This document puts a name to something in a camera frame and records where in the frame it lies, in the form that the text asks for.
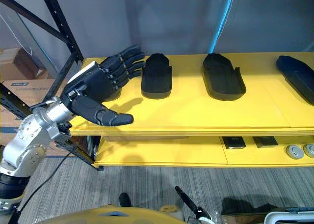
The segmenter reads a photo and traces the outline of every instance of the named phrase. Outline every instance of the gray carpet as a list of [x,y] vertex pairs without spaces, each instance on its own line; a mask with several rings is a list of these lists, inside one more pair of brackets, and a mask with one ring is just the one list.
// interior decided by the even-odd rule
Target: gray carpet
[[[46,158],[42,162],[30,180],[26,198],[60,161]],[[122,192],[130,195],[134,206],[157,210],[164,204],[176,204],[188,217],[192,213],[177,196],[176,185],[218,224],[223,209],[250,212],[268,203],[278,207],[314,206],[314,168],[105,167],[96,171],[79,159],[68,158],[33,197],[20,223],[36,223],[109,203],[118,205]]]

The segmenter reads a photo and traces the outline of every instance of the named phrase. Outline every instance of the metal frame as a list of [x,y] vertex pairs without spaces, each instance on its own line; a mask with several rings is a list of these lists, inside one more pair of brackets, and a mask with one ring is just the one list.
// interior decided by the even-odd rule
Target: metal frame
[[[15,12],[21,14],[31,22],[35,23],[42,29],[49,32],[51,35],[55,36],[56,38],[60,39],[64,43],[66,43],[71,55],[69,56],[68,60],[64,64],[63,68],[59,72],[58,76],[56,77],[54,83],[52,84],[50,90],[48,91],[47,95],[45,96],[44,100],[50,99],[53,97],[56,92],[58,91],[62,81],[65,79],[67,73],[69,72],[71,66],[73,65],[74,61],[77,64],[81,64],[84,57],[79,49],[78,44],[75,41],[75,38],[70,30],[70,27],[64,17],[64,14],[60,8],[60,5],[57,0],[44,0],[46,3],[47,8],[49,9],[59,31],[51,27],[45,21],[37,17],[35,14],[24,8],[22,5],[17,3],[14,0],[0,0],[1,3],[5,4],[6,6],[13,9]],[[19,97],[15,94],[10,92],[8,88],[6,88],[3,84],[0,84],[0,95],[1,95],[1,104],[6,107],[8,110],[13,112],[17,117],[24,119],[27,115],[29,115],[30,109],[27,104],[25,104]],[[64,148],[68,151],[71,151],[75,156],[83,160],[89,165],[92,165],[94,161],[93,155],[88,155],[79,147],[77,144],[71,142],[70,140],[66,142],[55,142],[58,147]]]

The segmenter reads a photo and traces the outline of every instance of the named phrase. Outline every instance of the yellow shelf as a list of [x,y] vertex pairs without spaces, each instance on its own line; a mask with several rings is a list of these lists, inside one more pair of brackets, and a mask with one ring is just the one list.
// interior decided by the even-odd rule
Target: yellow shelf
[[[104,104],[130,113],[134,123],[101,127],[81,117],[71,123],[72,135],[110,136],[293,136],[314,135],[314,106],[305,102],[276,69],[279,55],[314,66],[314,53],[223,54],[240,66],[247,92],[235,101],[208,96],[201,75],[206,55],[168,56],[172,92],[161,100],[141,95],[141,78],[131,80],[121,96]],[[100,62],[103,58],[88,58]]]
[[95,165],[211,167],[227,164],[219,137],[112,141],[102,137]]
[[175,140],[105,141],[102,137],[94,166],[171,167],[307,167],[314,159],[294,160],[286,146],[314,143],[313,137],[276,137],[278,146],[257,148],[245,137],[244,149],[226,149],[219,137],[189,137]]

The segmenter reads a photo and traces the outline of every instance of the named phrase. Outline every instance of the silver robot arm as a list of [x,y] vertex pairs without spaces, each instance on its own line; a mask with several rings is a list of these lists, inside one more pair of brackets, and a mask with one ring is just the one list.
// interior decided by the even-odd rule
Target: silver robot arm
[[14,139],[3,152],[0,164],[0,211],[14,210],[23,198],[30,176],[44,159],[47,146],[53,140],[71,137],[67,123],[74,114],[54,97],[47,108],[37,107],[21,123]]

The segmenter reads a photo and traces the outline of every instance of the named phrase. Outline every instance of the blue light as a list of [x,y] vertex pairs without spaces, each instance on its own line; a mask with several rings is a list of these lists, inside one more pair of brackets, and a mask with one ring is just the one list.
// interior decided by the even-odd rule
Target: blue light
[[224,23],[226,22],[226,17],[227,17],[227,14],[228,14],[228,11],[230,9],[230,6],[231,6],[231,3],[232,3],[232,0],[228,0],[227,3],[226,3],[226,6],[225,6],[225,9],[224,9],[224,13],[221,17],[221,21],[220,21],[220,25],[219,25],[219,28],[212,40],[212,43],[211,45],[209,46],[209,50],[208,50],[208,53],[213,53],[214,49],[215,49],[215,46],[216,46],[216,43],[218,41],[218,38],[219,38],[219,35],[220,35],[220,32],[222,31],[222,28],[224,26]]

